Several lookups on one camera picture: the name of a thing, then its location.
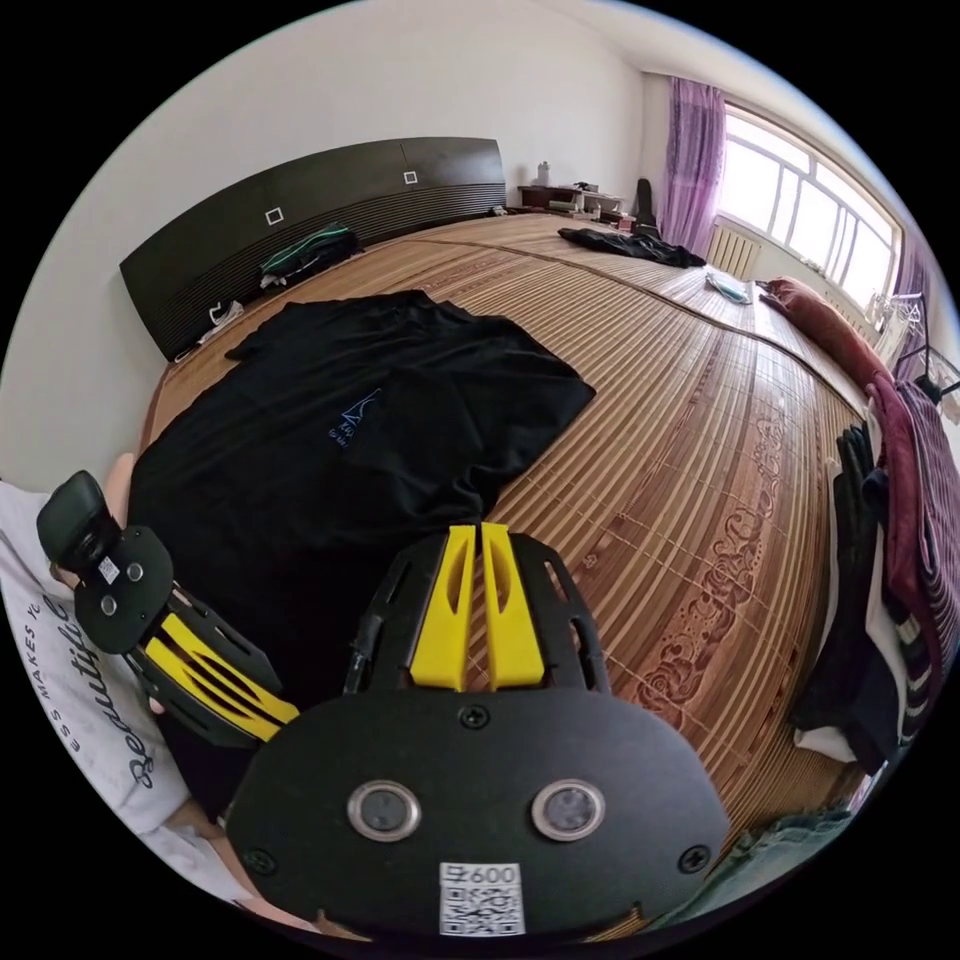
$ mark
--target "clothes hanger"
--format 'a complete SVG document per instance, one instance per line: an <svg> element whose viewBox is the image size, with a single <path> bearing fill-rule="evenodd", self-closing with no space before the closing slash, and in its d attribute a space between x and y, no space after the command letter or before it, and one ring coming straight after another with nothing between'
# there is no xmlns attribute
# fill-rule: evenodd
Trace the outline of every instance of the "clothes hanger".
<svg viewBox="0 0 960 960"><path fill-rule="evenodd" d="M933 403L939 406L940 402L945 396L953 393L958 387L960 387L960 379L955 380L949 386L940 387L937 383L934 382L933 378L930 376L930 355L934 354L939 357L948 367L951 369L956 369L952 363L950 363L947 358L940 353L936 347L930 345L930 332L927 327L927 304L926 298L922 293L917 294L906 294L906 295L897 295L891 297L892 300L916 300L920 310L920 322L923 324L923 344L917 347L915 350L911 350L909 353L905 353L898 361L903 363L905 360L909 360L912 357L917 356L918 354L923 354L923 373L920 374L914 380L914 383L933 401Z"/></svg>

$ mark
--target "white t-shirt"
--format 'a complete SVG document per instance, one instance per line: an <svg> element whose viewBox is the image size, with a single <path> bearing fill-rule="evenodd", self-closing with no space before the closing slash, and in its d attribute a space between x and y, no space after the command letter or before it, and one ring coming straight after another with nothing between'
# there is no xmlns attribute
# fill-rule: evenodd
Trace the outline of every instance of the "white t-shirt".
<svg viewBox="0 0 960 960"><path fill-rule="evenodd" d="M0 481L0 592L47 718L90 785L154 853L220 899L249 899L206 840L164 825L189 792L132 669L90 644L72 591L50 574L36 527L48 499Z"/></svg>

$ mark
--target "printed logo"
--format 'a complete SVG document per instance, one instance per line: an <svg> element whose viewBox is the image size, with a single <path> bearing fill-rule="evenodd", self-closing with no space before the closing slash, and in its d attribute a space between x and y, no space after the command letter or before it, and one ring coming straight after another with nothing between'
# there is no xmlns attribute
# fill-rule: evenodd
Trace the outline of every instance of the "printed logo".
<svg viewBox="0 0 960 960"><path fill-rule="evenodd" d="M349 410L340 414L340 425L330 431L331 439L336 440L341 447L347 447L357 432L367 406L377 398L379 393L380 388L377 387L368 397L364 397L359 403L355 403Z"/></svg>
<svg viewBox="0 0 960 960"><path fill-rule="evenodd" d="M103 675L100 672L97 651L84 643L83 631L61 604L55 600L51 600L50 597L46 595L43 597L43 602L47 610L59 621L57 631L70 644L70 666L84 678L87 686L94 695L94 702L100 707L100 710L107 720L123 735L123 742L132 754L128 763L130 776L133 778L133 781L141 787L152 790L153 778L151 774L153 773L154 767L153 757L147 752L144 742L130 729L117 711L113 697L110 696L110 691L107 689ZM39 620L40 613L42 613L42 608L37 603L31 603L27 609L27 617L34 621ZM30 671L34 687L41 700L49 701L50 691L44 683L43 672L38 660L37 634L29 622L24 624L23 643L27 649L27 669ZM60 711L56 708L51 709L50 718L53 720L58 732L64 738L70 749L74 753L79 752L80 744L74 733L64 722L63 715Z"/></svg>

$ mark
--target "sticker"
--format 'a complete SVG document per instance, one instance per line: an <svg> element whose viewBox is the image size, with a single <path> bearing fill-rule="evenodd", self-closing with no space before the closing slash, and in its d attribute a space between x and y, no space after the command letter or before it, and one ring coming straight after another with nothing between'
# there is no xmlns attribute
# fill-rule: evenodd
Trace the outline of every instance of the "sticker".
<svg viewBox="0 0 960 960"><path fill-rule="evenodd" d="M113 581L120 576L120 568L109 557L104 557L100 561L100 566L97 567L97 569L100 571L103 579L111 586L113 585Z"/></svg>
<svg viewBox="0 0 960 960"><path fill-rule="evenodd" d="M525 933L520 865L441 863L440 933L448 937Z"/></svg>

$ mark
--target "robotic arm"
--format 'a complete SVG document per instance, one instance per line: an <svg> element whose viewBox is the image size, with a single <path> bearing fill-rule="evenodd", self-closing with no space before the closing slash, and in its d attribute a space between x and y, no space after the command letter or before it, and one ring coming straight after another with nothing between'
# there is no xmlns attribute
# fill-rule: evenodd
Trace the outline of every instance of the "robotic arm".
<svg viewBox="0 0 960 960"><path fill-rule="evenodd" d="M422 955L460 937L570 942L679 906L721 848L728 820L696 753L612 695L572 577L530 537L451 527L402 552L343 695L299 713L265 654L176 583L149 529L120 529L89 474L37 528L80 578L90 641L198 734L254 752L224 829L295 916ZM478 556L491 689L468 692Z"/></svg>

